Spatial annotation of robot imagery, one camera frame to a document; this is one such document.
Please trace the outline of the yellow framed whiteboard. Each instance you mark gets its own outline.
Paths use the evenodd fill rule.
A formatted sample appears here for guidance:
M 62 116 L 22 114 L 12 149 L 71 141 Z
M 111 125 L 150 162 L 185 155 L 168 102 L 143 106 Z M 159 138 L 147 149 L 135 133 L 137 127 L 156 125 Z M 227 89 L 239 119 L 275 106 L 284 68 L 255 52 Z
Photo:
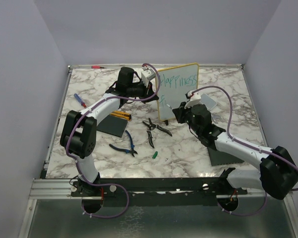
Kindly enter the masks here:
M 173 108 L 179 107 L 186 101 L 186 94 L 196 90 L 199 81 L 199 65 L 191 63 L 158 70 L 160 76 L 160 88 L 157 93 L 158 118 L 160 121 L 174 119 L 175 116 L 166 104 Z

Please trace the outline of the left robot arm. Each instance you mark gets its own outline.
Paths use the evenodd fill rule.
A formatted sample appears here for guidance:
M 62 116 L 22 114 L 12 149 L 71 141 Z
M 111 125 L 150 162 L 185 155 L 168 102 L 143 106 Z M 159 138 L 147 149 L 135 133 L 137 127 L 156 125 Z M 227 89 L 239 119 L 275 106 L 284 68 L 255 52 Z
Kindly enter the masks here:
M 117 80 L 100 100 L 82 112 L 70 111 L 66 116 L 60 145 L 65 148 L 66 155 L 74 159 L 78 178 L 84 182 L 82 189 L 90 196 L 96 195 L 100 189 L 100 174 L 92 156 L 99 123 L 128 101 L 147 103 L 158 100 L 160 86 L 153 86 L 151 82 L 160 78 L 157 70 L 149 63 L 144 63 L 142 69 L 139 81 L 135 82 L 136 71 L 122 67 Z

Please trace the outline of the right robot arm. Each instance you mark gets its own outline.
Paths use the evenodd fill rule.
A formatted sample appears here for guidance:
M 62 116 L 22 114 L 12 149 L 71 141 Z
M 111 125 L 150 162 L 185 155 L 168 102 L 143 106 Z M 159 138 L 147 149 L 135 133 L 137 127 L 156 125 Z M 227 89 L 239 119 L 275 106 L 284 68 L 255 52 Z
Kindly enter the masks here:
M 252 188 L 265 191 L 271 197 L 282 200 L 294 190 L 298 182 L 298 168 L 288 151 L 262 147 L 232 135 L 212 122 L 205 105 L 186 107 L 182 102 L 172 109 L 178 123 L 186 123 L 194 136 L 206 147 L 234 156 L 254 167 L 253 170 L 229 168 L 222 173 L 219 190 L 229 194 L 236 188 Z

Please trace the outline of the green marker cap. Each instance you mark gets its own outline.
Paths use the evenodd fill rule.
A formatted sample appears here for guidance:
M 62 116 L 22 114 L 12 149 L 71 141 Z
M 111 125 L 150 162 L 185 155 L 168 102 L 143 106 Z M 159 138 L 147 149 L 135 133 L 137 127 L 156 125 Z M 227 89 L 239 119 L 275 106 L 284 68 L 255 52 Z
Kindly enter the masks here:
M 153 154 L 152 158 L 155 159 L 157 157 L 157 155 L 158 155 L 158 152 L 155 151 L 155 153 Z

